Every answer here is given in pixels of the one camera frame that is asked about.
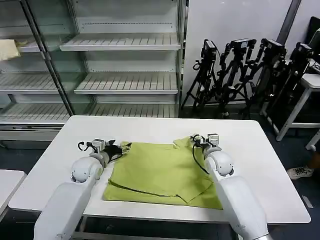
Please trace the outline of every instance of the folded shirt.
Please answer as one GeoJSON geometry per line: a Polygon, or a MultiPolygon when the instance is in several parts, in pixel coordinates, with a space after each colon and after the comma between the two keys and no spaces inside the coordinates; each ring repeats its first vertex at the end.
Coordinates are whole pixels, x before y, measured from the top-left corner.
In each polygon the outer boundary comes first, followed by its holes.
{"type": "MultiPolygon", "coordinates": [[[[116,161],[103,199],[222,209],[212,179],[194,161],[190,138],[173,143],[133,142],[116,161]]],[[[194,153],[203,166],[202,149],[194,153]]]]}

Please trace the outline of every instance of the white wall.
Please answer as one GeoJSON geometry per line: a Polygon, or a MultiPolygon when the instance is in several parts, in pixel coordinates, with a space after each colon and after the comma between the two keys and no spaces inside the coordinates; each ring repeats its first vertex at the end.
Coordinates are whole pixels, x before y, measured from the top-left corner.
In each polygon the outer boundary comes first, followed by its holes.
{"type": "Polygon", "coordinates": [[[320,19],[320,1],[302,0],[285,43],[288,50],[287,57],[291,55],[298,42],[305,40],[311,17],[320,19]]]}
{"type": "Polygon", "coordinates": [[[292,0],[190,0],[182,101],[197,72],[204,39],[214,41],[222,53],[227,43],[237,39],[256,39],[255,58],[262,38],[277,39],[292,0]]]}

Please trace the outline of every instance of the person's foot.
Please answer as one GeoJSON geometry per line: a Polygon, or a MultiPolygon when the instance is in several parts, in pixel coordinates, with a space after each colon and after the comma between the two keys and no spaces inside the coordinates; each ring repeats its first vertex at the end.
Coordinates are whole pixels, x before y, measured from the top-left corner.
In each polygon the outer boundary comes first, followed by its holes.
{"type": "Polygon", "coordinates": [[[297,180],[299,178],[311,177],[312,174],[314,173],[314,170],[310,169],[308,167],[305,167],[305,166],[301,166],[301,167],[291,168],[291,169],[287,170],[286,172],[288,173],[289,177],[292,180],[297,180]]]}

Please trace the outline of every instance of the black tripod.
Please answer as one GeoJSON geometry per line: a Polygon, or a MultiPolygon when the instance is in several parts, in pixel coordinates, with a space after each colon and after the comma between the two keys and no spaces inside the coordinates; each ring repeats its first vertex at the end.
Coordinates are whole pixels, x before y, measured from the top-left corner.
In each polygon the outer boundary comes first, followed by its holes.
{"type": "Polygon", "coordinates": [[[220,59],[220,66],[221,70],[217,73],[219,76],[219,79],[217,81],[217,86],[215,86],[213,89],[215,91],[215,98],[219,101],[219,107],[218,107],[218,114],[221,113],[223,118],[226,118],[229,116],[229,113],[226,111],[226,105],[231,101],[234,100],[237,96],[237,94],[240,94],[245,101],[247,102],[248,99],[248,92],[246,88],[247,79],[246,74],[249,67],[249,64],[252,62],[250,60],[253,49],[255,48],[256,44],[255,39],[240,39],[240,40],[234,40],[231,41],[231,43],[228,43],[225,46],[224,53],[221,55],[220,59]],[[234,58],[230,62],[229,66],[226,68],[226,58],[229,55],[230,51],[233,49],[234,58]],[[234,84],[234,80],[236,77],[237,72],[240,69],[240,82],[239,84],[234,84]],[[230,75],[228,77],[228,80],[225,84],[224,78],[226,75],[230,72],[230,75]]]}
{"type": "Polygon", "coordinates": [[[248,116],[250,119],[250,108],[252,104],[257,103],[260,100],[262,102],[269,101],[269,99],[274,96],[277,79],[286,65],[286,54],[287,50],[285,47],[276,41],[268,40],[266,38],[261,40],[256,60],[252,61],[249,65],[249,68],[251,68],[250,75],[246,76],[244,81],[250,83],[252,96],[247,101],[246,107],[239,112],[239,114],[242,114],[243,118],[248,116]],[[253,80],[255,74],[261,68],[260,78],[255,86],[251,80],[253,80]]]}
{"type": "Polygon", "coordinates": [[[305,74],[313,55],[314,52],[308,45],[300,42],[296,44],[290,57],[291,62],[286,66],[287,78],[282,86],[279,87],[280,90],[276,92],[271,106],[268,107],[268,115],[273,113],[274,107],[278,102],[281,102],[281,99],[285,104],[289,104],[293,100],[296,88],[305,74]]]}
{"type": "Polygon", "coordinates": [[[197,60],[193,69],[198,71],[189,91],[186,93],[186,97],[181,105],[181,110],[184,108],[189,97],[194,99],[192,111],[195,112],[197,107],[202,109],[205,104],[212,98],[212,92],[210,91],[211,78],[216,83],[216,76],[214,73],[214,65],[216,62],[217,48],[212,41],[208,39],[204,40],[203,48],[201,51],[201,61],[197,60]],[[198,88],[195,96],[192,91],[195,85],[198,83],[198,88]]]}

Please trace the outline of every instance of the glass panel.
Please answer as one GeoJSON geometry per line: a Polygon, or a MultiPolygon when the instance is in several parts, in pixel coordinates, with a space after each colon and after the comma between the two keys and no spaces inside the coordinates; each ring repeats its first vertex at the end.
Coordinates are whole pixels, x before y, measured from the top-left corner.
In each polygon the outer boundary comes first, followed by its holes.
{"type": "Polygon", "coordinates": [[[69,114],[19,1],[0,1],[0,124],[63,124],[69,114]]]}
{"type": "Polygon", "coordinates": [[[83,56],[76,51],[60,50],[60,45],[76,35],[67,1],[29,0],[28,3],[46,50],[49,52],[52,66],[71,103],[74,114],[89,114],[92,99],[87,95],[74,93],[74,89],[86,76],[83,56]]]}

